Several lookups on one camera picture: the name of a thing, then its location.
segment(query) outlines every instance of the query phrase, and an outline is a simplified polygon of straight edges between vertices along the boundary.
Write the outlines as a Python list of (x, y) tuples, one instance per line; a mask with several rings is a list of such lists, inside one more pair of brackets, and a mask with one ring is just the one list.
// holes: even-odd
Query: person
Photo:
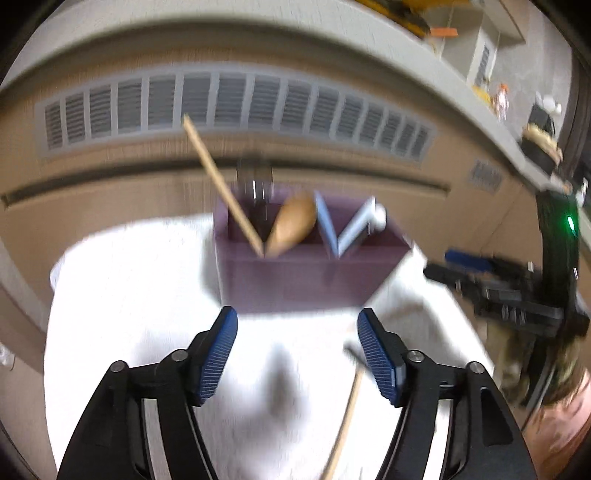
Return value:
[[(580, 344), (572, 343), (559, 353), (542, 405), (523, 431), (538, 480), (561, 480), (574, 457), (585, 456), (581, 450), (591, 438), (591, 375), (579, 359)], [(578, 471), (579, 466), (570, 470)]]

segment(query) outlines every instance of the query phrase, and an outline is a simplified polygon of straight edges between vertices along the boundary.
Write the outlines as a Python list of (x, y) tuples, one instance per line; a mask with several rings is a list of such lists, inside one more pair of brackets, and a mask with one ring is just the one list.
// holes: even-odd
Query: wooden spoon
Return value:
[(281, 206), (265, 244), (265, 256), (277, 257), (300, 243), (314, 228), (316, 203), (308, 192), (289, 197)]

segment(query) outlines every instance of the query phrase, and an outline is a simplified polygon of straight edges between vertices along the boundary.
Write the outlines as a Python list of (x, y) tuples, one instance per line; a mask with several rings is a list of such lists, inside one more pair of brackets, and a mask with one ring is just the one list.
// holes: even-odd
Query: wall vent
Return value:
[(436, 129), (417, 115), (331, 80), (258, 64), (199, 63), (122, 72), (39, 102), (37, 147), (75, 148), (179, 132), (274, 131), (420, 162)]

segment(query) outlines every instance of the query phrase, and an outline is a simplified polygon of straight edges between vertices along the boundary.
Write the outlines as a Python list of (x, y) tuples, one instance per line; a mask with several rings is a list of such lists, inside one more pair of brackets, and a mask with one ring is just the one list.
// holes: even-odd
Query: white cloth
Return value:
[[(68, 250), (53, 272), (45, 394), (58, 466), (113, 361), (131, 367), (158, 362), (215, 320), (220, 301), (212, 224), (210, 215), (200, 215), (114, 228)], [(476, 360), (492, 374), (453, 296), (424, 279), (424, 262), (414, 248), (368, 305), (409, 348), (450, 365)], [(217, 393), (196, 409), (220, 479), (319, 477), (353, 381), (343, 342), (356, 338), (357, 314), (239, 314)], [(447, 432), (447, 411), (440, 411), (425, 478), (439, 478)], [(375, 479), (399, 413), (366, 375), (335, 479)]]

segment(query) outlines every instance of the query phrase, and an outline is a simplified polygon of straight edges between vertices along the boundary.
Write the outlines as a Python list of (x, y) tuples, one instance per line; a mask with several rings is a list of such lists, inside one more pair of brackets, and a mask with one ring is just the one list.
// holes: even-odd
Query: purple container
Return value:
[[(273, 219), (292, 192), (274, 186), (268, 206)], [(337, 234), (366, 200), (324, 199)], [(317, 226), (291, 250), (263, 259), (253, 252), (221, 200), (213, 223), (222, 304), (231, 305), (239, 314), (361, 307), (410, 249), (388, 218), (383, 232), (370, 236), (340, 259), (329, 256)]]

